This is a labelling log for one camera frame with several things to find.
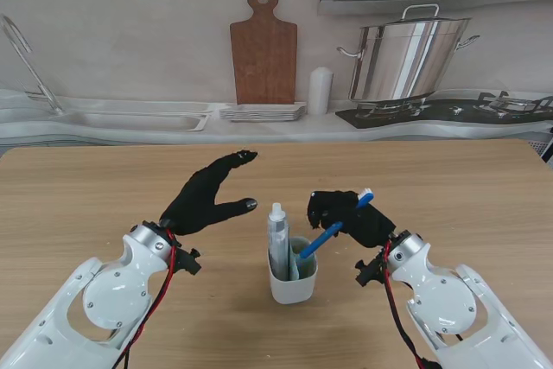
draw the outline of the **black glove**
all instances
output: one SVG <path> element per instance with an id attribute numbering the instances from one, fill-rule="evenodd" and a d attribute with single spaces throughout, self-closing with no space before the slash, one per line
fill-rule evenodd
<path id="1" fill-rule="evenodd" d="M 215 196 L 232 169 L 251 162 L 256 156 L 254 151 L 241 150 L 223 156 L 194 173 L 163 213 L 160 225 L 168 227 L 176 235 L 189 235 L 208 225 L 253 211 L 257 207 L 255 199 L 245 198 L 215 205 Z"/>
<path id="2" fill-rule="evenodd" d="M 372 205 L 355 209 L 358 202 L 358 195 L 352 191 L 313 192 L 308 205 L 309 223 L 313 228 L 327 229 L 342 222 L 340 232 L 348 233 L 364 247 L 384 246 L 396 226 Z"/>

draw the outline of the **wooden table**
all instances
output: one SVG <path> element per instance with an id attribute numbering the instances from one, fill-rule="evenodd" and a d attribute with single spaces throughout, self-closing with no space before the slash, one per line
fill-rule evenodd
<path id="1" fill-rule="evenodd" d="M 181 238 L 202 253 L 201 272 L 175 275 L 162 306 L 133 347 L 131 369 L 415 367 L 382 286 L 361 288 L 353 265 L 376 250 L 345 235 L 319 251 L 313 297 L 272 300 L 266 215 L 283 203 L 293 234 L 314 238 L 305 218 L 314 189 L 375 192 L 399 230 L 433 245 L 433 264 L 475 268 L 553 359 L 553 173 L 514 140 L 301 143 L 260 152 L 232 172 L 219 200 L 255 197 L 244 217 Z M 92 256 L 118 258 L 121 237 L 158 219 L 182 184 L 239 145 L 11 150 L 0 159 L 0 353 L 68 275 Z M 162 276 L 154 283 L 159 285 Z M 404 310 L 404 325 L 432 353 Z"/>

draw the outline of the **white robotic arm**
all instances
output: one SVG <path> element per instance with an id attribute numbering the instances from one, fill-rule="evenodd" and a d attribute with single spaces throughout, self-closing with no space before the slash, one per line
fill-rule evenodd
<path id="1" fill-rule="evenodd" d="M 476 271 L 466 265 L 435 267 L 428 260 L 429 249 L 417 235 L 403 232 L 393 238 L 387 269 L 393 280 L 413 289 L 407 310 L 442 368 L 553 369 Z M 444 335 L 461 335 L 474 325 L 476 298 L 486 309 L 486 325 L 448 346 Z"/>
<path id="2" fill-rule="evenodd" d="M 149 312 L 148 279 L 168 269 L 170 241 L 162 228 L 143 223 L 123 236 L 124 252 L 117 261 L 85 261 L 2 357 L 0 369 L 112 369 Z M 199 254 L 178 252 L 176 270 L 198 272 Z M 111 330 L 109 339 L 90 340 L 71 327 L 67 312 L 81 292 L 86 316 Z"/>

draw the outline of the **toothbrush handle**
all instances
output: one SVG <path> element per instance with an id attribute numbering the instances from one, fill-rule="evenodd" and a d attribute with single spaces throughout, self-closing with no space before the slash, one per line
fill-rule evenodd
<path id="1" fill-rule="evenodd" d="M 338 233 L 343 225 L 344 224 L 342 224 L 341 222 L 336 222 L 335 224 L 332 224 L 332 226 L 330 226 L 325 232 L 319 235 L 315 241 L 313 241 L 302 252 L 300 252 L 300 258 L 305 259 L 313 254 L 315 251 L 317 251 L 321 247 L 321 245 L 323 245 L 331 237 Z"/>

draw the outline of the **stove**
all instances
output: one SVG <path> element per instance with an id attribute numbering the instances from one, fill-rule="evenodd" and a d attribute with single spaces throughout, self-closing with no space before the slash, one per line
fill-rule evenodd
<path id="1" fill-rule="evenodd" d="M 522 92 L 438 91 L 422 99 L 383 101 L 336 112 L 357 129 L 409 121 L 476 124 L 553 123 L 553 95 Z"/>

